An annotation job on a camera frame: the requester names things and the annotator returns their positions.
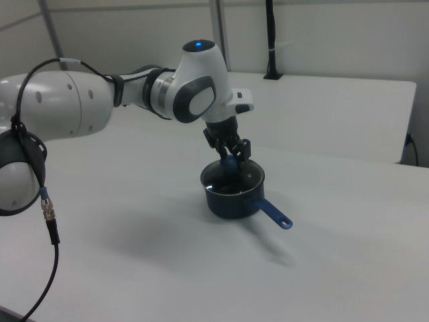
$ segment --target saucepan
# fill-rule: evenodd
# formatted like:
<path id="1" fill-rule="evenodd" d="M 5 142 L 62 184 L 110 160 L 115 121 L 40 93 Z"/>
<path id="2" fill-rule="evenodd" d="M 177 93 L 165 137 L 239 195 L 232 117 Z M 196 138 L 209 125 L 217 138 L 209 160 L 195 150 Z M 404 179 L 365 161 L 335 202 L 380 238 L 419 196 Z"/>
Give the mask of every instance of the saucepan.
<path id="1" fill-rule="evenodd" d="M 292 221 L 265 199 L 265 172 L 252 160 L 239 170 L 232 156 L 209 164 L 200 176 L 206 191 L 208 208 L 217 216 L 240 219 L 260 209 L 281 228 L 289 229 Z"/>

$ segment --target white table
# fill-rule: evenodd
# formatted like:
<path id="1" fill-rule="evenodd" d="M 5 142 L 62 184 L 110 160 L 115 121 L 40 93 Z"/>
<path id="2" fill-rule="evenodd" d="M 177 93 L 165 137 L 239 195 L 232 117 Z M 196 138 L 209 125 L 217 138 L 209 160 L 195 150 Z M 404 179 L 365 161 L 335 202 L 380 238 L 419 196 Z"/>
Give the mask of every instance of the white table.
<path id="1" fill-rule="evenodd" d="M 294 226 L 225 221 L 199 183 L 217 156 L 203 136 L 118 125 L 137 122 L 129 111 L 48 142 L 60 265 L 35 321 L 427 320 L 428 169 L 254 144 L 265 195 Z M 34 304 L 53 251 L 37 205 L 1 219 L 4 307 Z"/>
<path id="2" fill-rule="evenodd" d="M 392 80 L 230 72 L 231 86 L 252 90 L 255 110 L 238 116 L 239 133 L 253 144 L 385 163 L 401 160 L 416 84 Z M 201 136 L 201 122 L 183 125 L 141 119 L 115 125 Z"/>

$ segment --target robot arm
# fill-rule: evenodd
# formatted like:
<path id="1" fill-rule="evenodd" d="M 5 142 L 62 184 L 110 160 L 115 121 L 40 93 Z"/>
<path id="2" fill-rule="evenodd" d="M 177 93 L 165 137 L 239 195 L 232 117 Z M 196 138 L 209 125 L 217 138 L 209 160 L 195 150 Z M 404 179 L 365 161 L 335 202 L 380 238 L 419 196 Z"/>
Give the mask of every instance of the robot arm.
<path id="1" fill-rule="evenodd" d="M 13 146 L 11 134 L 10 120 L 24 78 L 0 80 L 0 215 L 22 212 L 38 195 L 36 176 L 19 146 Z M 73 138 L 104 129 L 114 107 L 136 104 L 182 123 L 201 117 L 207 126 L 204 134 L 222 159 L 227 149 L 240 162 L 250 156 L 250 142 L 238 136 L 235 116 L 253 109 L 251 92 L 231 88 L 214 42 L 196 40 L 184 45 L 176 71 L 148 66 L 109 79 L 83 72 L 37 73 L 25 88 L 21 120 L 42 141 Z M 44 175 L 44 160 L 39 159 Z"/>

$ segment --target white wall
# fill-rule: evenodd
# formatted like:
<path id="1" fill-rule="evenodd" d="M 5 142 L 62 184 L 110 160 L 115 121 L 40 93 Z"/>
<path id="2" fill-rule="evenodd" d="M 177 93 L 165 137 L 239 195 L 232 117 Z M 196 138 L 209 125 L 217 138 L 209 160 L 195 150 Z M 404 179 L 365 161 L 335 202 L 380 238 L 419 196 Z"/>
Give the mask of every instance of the white wall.
<path id="1" fill-rule="evenodd" d="M 213 39 L 208 1 L 51 0 L 48 6 L 64 55 L 103 73 L 146 64 L 177 68 L 186 42 Z"/>
<path id="2" fill-rule="evenodd" d="M 0 44 L 0 78 L 56 57 L 37 0 L 0 0 Z"/>
<path id="3" fill-rule="evenodd" d="M 416 82 L 411 131 L 420 164 L 429 166 L 429 3 L 372 2 L 275 5 L 276 42 L 288 44 L 276 50 L 278 70 Z M 232 71 L 265 72 L 264 3 L 225 1 Z M 406 162 L 413 164 L 411 146 L 407 150 Z"/>

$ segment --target blue handle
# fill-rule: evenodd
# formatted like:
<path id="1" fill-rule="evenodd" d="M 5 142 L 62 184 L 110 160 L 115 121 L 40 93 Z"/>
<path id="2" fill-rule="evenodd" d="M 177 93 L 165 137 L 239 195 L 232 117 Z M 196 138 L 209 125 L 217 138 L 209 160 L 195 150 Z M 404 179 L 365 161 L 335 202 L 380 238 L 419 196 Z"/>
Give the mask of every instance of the blue handle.
<path id="1" fill-rule="evenodd" d="M 259 207 L 264 213 L 266 213 L 271 219 L 275 221 L 281 228 L 289 229 L 294 223 L 292 220 L 287 218 L 279 209 L 274 207 L 267 199 L 255 199 L 252 203 Z"/>

